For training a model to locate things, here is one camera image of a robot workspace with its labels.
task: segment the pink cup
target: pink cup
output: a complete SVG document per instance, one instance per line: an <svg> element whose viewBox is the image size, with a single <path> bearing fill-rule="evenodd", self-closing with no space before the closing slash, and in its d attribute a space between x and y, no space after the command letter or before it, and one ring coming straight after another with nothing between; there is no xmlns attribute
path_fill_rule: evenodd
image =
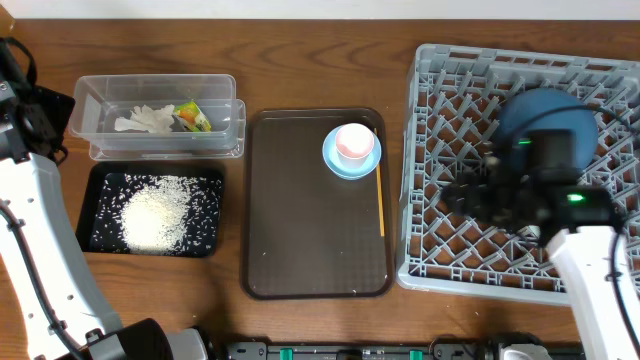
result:
<svg viewBox="0 0 640 360"><path fill-rule="evenodd" d="M375 144L374 135L368 127L351 123L346 124L336 134L336 148L342 165L357 169L367 160Z"/></svg>

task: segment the blue plate in rack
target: blue plate in rack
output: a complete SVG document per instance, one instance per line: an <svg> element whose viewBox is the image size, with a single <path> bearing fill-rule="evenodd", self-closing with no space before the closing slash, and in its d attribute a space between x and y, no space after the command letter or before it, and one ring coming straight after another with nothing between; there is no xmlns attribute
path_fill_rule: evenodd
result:
<svg viewBox="0 0 640 360"><path fill-rule="evenodd" d="M377 136L373 136L374 145L373 150L362 164L362 166L351 169L342 165L340 161L340 157L338 155L338 148L336 147L336 134L338 134L338 130L340 130L342 126L338 126L337 128L331 130L329 135L324 139L324 143L322 144L322 157L324 158L324 162L327 164L329 169L333 171L339 177L345 180L357 180L360 179L370 172L372 172L378 163L380 162L380 156L382 156L382 147L380 146L380 140L378 140Z"/></svg>

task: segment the white tissue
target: white tissue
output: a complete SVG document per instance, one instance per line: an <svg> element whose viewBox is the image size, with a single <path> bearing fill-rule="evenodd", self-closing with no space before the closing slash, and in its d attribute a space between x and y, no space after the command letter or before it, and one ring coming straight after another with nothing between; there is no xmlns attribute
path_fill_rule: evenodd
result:
<svg viewBox="0 0 640 360"><path fill-rule="evenodd" d="M167 105L159 110L153 110L147 105L142 109L139 106L133 108L131 119L119 117L115 122L116 131L139 130L150 133L166 134L170 133L174 120L173 110L175 106Z"/></svg>

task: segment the clear plastic container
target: clear plastic container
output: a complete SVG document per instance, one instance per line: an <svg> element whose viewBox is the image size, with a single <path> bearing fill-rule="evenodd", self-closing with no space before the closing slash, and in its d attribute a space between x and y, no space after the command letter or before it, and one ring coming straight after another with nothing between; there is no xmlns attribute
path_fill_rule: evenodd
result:
<svg viewBox="0 0 640 360"><path fill-rule="evenodd" d="M244 153L245 109L236 100L229 75L84 76L76 83L72 135L91 143L94 160L157 160L240 157ZM118 117L129 118L135 106L154 110L195 101L211 132L152 134L115 131Z"/></svg>

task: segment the wooden table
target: wooden table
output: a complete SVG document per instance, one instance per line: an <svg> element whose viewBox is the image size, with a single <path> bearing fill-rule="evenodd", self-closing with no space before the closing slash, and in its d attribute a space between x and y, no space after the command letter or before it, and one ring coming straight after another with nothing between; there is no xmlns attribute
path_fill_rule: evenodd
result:
<svg viewBox="0 0 640 360"><path fill-rule="evenodd" d="M224 73L251 116L264 108L369 106L386 121L392 198L402 166L406 75L423 43L640 59L638 22L521 21L43 21L19 20L14 35L38 63L39 83L72 94L83 75ZM60 167L71 222L94 162L68 137ZM259 302L240 288L242 159L223 161L221 241L206 260L86 254L125 325L151 317L165 331L194 324L222 340L429 343L439 334L481 338L529 331L576 342L571 310L409 291L373 299ZM393 204L397 218L397 204ZM0 270L0 357L25 357L18 303Z"/></svg>

